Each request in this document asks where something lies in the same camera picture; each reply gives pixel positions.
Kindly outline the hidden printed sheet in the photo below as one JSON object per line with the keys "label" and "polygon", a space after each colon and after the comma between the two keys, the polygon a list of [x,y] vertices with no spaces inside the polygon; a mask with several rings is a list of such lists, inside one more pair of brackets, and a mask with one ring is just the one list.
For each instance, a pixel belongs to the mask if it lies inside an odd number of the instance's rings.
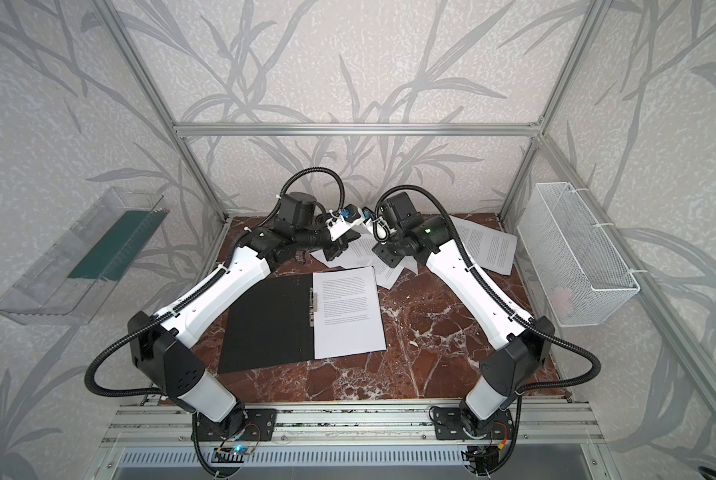
{"label": "hidden printed sheet", "polygon": [[313,275],[317,360],[387,348],[374,270],[361,267]]}

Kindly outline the beige black ring binder folder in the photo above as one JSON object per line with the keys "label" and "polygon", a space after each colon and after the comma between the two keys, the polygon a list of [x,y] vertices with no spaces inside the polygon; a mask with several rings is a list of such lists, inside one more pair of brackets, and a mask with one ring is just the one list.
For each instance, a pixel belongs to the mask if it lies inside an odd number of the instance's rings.
{"label": "beige black ring binder folder", "polygon": [[220,374],[317,360],[314,274],[265,279],[231,305]]}

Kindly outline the printed paper sheet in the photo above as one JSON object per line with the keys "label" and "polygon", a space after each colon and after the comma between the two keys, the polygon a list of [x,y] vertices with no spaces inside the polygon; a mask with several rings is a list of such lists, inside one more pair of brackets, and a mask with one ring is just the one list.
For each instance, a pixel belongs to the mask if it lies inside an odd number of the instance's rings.
{"label": "printed paper sheet", "polygon": [[377,285],[388,290],[393,288],[404,269],[409,270],[414,274],[418,273],[418,265],[413,257],[405,257],[395,267],[389,267],[380,259],[374,259],[371,266],[375,272]]}

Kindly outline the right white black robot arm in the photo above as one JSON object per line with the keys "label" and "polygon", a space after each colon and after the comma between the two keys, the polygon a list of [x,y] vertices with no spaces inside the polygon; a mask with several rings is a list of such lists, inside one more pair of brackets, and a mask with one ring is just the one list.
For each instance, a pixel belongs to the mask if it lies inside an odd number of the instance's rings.
{"label": "right white black robot arm", "polygon": [[470,255],[451,216],[424,189],[406,185],[376,205],[375,253],[388,264],[405,257],[438,276],[467,307],[494,352],[480,363],[480,379],[460,404],[463,422],[477,436],[481,425],[506,409],[517,390],[544,365],[554,333],[549,320],[534,322]]}

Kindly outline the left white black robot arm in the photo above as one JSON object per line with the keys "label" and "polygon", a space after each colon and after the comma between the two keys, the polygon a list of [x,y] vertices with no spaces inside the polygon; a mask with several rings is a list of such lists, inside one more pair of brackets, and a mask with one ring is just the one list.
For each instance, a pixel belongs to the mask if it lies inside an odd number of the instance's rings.
{"label": "left white black robot arm", "polygon": [[279,198],[270,227],[258,226],[242,237],[228,260],[188,293],[149,316],[129,320],[134,366],[160,394],[203,416],[233,435],[247,423],[243,403],[206,370],[193,346],[217,317],[247,290],[300,252],[320,250],[333,259],[359,238],[367,215],[349,204],[315,219],[316,200],[295,192]]}

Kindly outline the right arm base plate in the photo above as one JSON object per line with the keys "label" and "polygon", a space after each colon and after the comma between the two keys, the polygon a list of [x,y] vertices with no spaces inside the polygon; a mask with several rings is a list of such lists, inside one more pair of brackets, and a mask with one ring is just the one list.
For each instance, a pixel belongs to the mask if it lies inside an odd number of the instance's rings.
{"label": "right arm base plate", "polygon": [[502,442],[509,438],[514,425],[509,410],[497,410],[492,418],[481,423],[474,433],[469,433],[459,407],[432,406],[428,416],[437,440],[486,440]]}

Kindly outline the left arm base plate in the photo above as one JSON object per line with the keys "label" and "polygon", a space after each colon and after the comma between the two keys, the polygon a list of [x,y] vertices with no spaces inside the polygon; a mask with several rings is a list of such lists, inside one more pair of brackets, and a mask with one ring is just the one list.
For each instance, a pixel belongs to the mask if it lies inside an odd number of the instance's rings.
{"label": "left arm base plate", "polygon": [[199,413],[193,425],[192,440],[269,442],[272,440],[278,411],[274,408],[247,408],[233,411],[225,420],[215,423]]}

